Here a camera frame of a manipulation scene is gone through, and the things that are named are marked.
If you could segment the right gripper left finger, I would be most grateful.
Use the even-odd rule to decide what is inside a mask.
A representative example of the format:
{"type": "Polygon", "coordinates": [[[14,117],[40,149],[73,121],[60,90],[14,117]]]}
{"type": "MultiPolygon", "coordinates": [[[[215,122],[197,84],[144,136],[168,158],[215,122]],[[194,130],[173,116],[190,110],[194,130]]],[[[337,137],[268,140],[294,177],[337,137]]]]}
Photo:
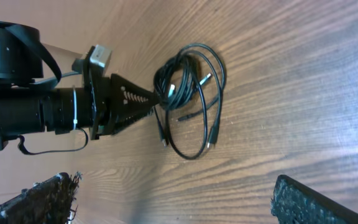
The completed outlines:
{"type": "Polygon", "coordinates": [[[61,172],[31,189],[0,204],[0,224],[71,223],[77,209],[72,208],[81,173],[61,172]]]}

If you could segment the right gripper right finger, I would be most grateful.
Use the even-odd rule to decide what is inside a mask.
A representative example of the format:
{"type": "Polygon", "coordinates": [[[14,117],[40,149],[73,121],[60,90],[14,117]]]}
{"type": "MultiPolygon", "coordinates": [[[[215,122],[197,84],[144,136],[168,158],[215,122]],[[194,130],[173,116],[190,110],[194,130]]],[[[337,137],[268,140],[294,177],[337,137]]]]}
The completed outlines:
{"type": "Polygon", "coordinates": [[[287,175],[277,177],[271,214],[286,224],[358,224],[358,213],[287,175]]]}

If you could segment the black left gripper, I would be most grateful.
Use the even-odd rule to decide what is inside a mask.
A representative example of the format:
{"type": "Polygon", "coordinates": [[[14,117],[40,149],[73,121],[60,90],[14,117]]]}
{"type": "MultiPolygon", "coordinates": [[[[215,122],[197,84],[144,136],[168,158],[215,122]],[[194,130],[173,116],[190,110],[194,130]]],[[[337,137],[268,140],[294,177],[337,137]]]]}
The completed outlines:
{"type": "MultiPolygon", "coordinates": [[[[154,92],[139,87],[118,74],[111,75],[111,81],[104,75],[93,77],[90,74],[90,57],[95,46],[92,46],[84,58],[76,58],[71,69],[83,75],[83,88],[88,94],[90,102],[86,108],[90,110],[89,137],[98,140],[107,133],[107,125],[111,119],[111,100],[118,108],[149,108],[158,103],[158,97],[154,92]]],[[[117,122],[111,135],[115,135],[128,128],[141,119],[152,115],[153,109],[123,121],[117,122]]]]}

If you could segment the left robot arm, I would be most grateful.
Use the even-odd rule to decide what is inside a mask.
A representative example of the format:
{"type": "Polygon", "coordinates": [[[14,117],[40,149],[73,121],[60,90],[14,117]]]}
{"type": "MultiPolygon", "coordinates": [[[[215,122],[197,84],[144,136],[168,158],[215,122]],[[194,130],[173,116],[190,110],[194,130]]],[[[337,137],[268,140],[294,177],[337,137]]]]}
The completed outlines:
{"type": "Polygon", "coordinates": [[[36,28],[0,21],[0,151],[26,134],[81,131],[87,141],[115,135],[148,116],[157,104],[155,93],[112,74],[105,76],[111,51],[92,46],[73,62],[72,75],[81,87],[59,87],[64,77],[40,41],[36,28]]]}

